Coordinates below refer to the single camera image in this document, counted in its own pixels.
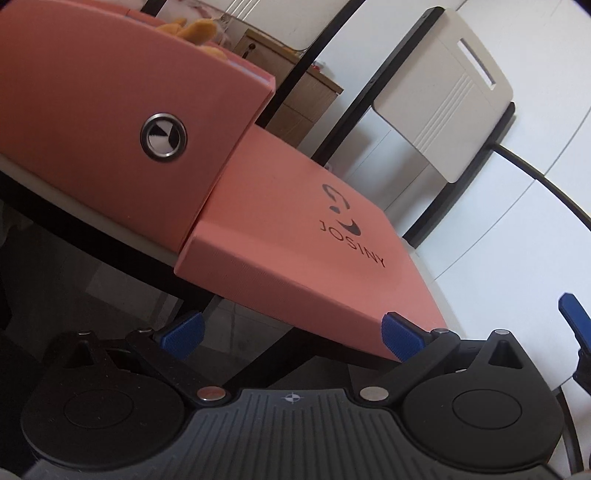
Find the logo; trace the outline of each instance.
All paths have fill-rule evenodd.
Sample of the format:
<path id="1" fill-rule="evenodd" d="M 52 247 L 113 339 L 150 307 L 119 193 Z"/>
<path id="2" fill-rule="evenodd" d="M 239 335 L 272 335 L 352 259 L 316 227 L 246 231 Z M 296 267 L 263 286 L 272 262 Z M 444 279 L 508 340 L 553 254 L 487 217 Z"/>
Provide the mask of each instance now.
<path id="1" fill-rule="evenodd" d="M 358 251 L 364 257 L 367 257 L 369 260 L 373 260 L 377 265 L 386 268 L 384 259 L 382 257 L 380 257 L 370 248 L 362 245 L 362 240 L 360 238 L 355 238 L 361 236 L 361 228 L 359 225 L 357 225 L 353 218 L 348 220 L 350 217 L 347 214 L 347 211 L 351 210 L 351 205 L 347 199 L 343 197 L 343 195 L 337 189 L 331 185 L 328 185 L 327 183 L 322 185 L 322 189 L 333 202 L 333 204 L 329 206 L 329 210 L 339 216 L 335 220 L 345 230 L 345 232 L 340 231 L 339 228 L 330 226 L 328 222 L 325 222 L 324 220 L 320 220 L 320 230 L 323 232 L 328 232 L 335 240 L 342 242 L 344 245 L 348 245 L 352 250 Z M 344 223 L 340 221 L 340 219 L 347 220 L 347 222 Z"/>
<path id="2" fill-rule="evenodd" d="M 328 184 L 324 184 L 322 185 L 322 189 L 324 190 L 324 192 L 330 197 L 330 199 L 335 202 L 336 205 L 331 205 L 329 207 L 330 210 L 332 210 L 334 213 L 336 213 L 337 215 L 339 215 L 341 213 L 341 209 L 338 207 L 339 204 L 344 205 L 346 210 L 351 210 L 351 205 L 349 205 L 349 202 L 347 202 L 347 199 L 345 197 L 343 197 L 334 187 L 331 187 Z M 336 193 L 341 200 L 343 200 L 342 202 L 338 201 L 336 199 L 336 197 L 333 195 L 334 192 Z M 351 235 L 355 235 L 355 236 L 361 236 L 361 228 L 359 228 L 359 225 L 357 225 L 357 223 L 355 223 L 355 220 L 351 219 L 351 224 L 347 225 L 343 222 L 341 222 L 340 220 L 337 220 L 337 223 L 343 227 L 345 230 L 347 230 Z"/>
<path id="3" fill-rule="evenodd" d="M 294 403 L 300 401 L 302 398 L 304 398 L 304 397 L 300 397 L 297 393 L 293 393 L 293 392 L 291 392 L 290 394 L 286 395 L 285 397 L 282 397 L 283 400 L 288 401 L 292 405 Z"/>

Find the blue clip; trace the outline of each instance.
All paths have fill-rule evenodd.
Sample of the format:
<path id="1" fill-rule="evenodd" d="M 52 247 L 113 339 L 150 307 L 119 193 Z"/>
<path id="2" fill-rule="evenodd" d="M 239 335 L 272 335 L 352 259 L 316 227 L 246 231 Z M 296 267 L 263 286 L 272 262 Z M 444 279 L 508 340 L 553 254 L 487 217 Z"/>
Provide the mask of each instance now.
<path id="1" fill-rule="evenodd" d="M 382 341 L 401 362 L 419 353 L 431 340 L 430 333 L 398 313 L 387 313 L 382 319 Z"/>
<path id="2" fill-rule="evenodd" d="M 573 329 L 581 349 L 591 353 L 591 318 L 572 293 L 565 293 L 558 301 L 558 310 Z"/>
<path id="3" fill-rule="evenodd" d="M 190 312 L 178 322 L 165 327 L 153 336 L 162 350 L 178 360 L 187 358 L 203 341 L 205 321 L 200 312 Z"/>

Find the josiny logo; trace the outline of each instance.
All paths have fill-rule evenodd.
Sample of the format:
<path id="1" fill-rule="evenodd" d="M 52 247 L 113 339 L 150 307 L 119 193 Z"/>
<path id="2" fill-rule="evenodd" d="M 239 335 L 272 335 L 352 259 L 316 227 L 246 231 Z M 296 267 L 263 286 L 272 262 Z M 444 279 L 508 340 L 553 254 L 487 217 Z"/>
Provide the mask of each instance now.
<path id="1" fill-rule="evenodd" d="M 344 228 L 347 232 L 349 232 L 351 235 L 361 236 L 361 228 L 359 227 L 359 225 L 357 225 L 355 220 L 353 220 L 353 218 L 348 220 L 349 215 L 347 214 L 347 211 L 351 210 L 351 205 L 349 204 L 347 199 L 345 197 L 343 197 L 343 195 L 340 192 L 338 192 L 334 187 L 332 187 L 326 183 L 322 185 L 322 189 L 328 195 L 328 197 L 333 201 L 333 205 L 329 206 L 329 209 L 332 212 L 334 212 L 335 214 L 339 215 L 339 217 L 336 219 L 336 222 L 342 228 Z M 342 218 L 343 220 L 347 219 L 347 223 L 341 222 L 339 220 L 339 218 Z M 330 233 L 331 236 L 334 239 L 338 240 L 339 242 L 344 242 L 346 240 L 346 242 L 350 248 L 352 248 L 353 250 L 359 250 L 359 252 L 362 255 L 367 256 L 367 258 L 372 259 L 378 265 L 381 264 L 384 268 L 386 268 L 383 258 L 381 258 L 378 254 L 372 252 L 371 250 L 368 250 L 367 247 L 362 247 L 361 239 L 359 241 L 355 241 L 351 237 L 349 237 L 348 235 L 343 235 L 341 233 L 341 231 L 339 231 L 337 228 L 332 227 L 332 226 L 327 226 L 326 222 L 323 220 L 320 221 L 320 224 L 321 224 L 320 229 L 323 232 Z"/>

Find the round black disc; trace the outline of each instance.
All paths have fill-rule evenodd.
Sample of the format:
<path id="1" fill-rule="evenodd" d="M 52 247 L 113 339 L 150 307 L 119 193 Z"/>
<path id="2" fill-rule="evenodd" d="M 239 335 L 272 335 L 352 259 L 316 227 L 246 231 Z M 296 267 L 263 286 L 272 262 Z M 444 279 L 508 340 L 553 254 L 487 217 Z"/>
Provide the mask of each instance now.
<path id="1" fill-rule="evenodd" d="M 482 472 L 545 461 L 562 430 L 549 390 L 528 383 L 518 369 L 500 367 L 427 380 L 407 395 L 402 417 L 434 458 Z"/>
<path id="2" fill-rule="evenodd" d="M 42 382 L 25 406 L 21 425 L 41 457 L 72 469 L 103 470 L 158 452 L 183 419 L 181 398 L 164 383 L 81 367 Z"/>

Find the orange plush toy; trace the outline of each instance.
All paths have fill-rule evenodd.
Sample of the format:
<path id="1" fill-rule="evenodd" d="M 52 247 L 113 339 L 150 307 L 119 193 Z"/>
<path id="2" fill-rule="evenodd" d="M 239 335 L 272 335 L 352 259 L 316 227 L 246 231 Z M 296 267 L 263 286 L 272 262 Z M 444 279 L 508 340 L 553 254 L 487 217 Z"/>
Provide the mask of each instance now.
<path id="1" fill-rule="evenodd" d="M 212 57 L 216 57 L 221 60 L 228 59 L 226 54 L 219 48 L 203 45 L 204 43 L 210 41 L 217 34 L 217 24 L 213 20 L 210 18 L 200 18 L 199 20 L 196 20 L 190 24 L 188 27 L 185 27 L 186 24 L 186 18 L 179 18 L 172 23 L 156 27 L 156 30 L 183 38 L 196 45 L 198 48 Z"/>

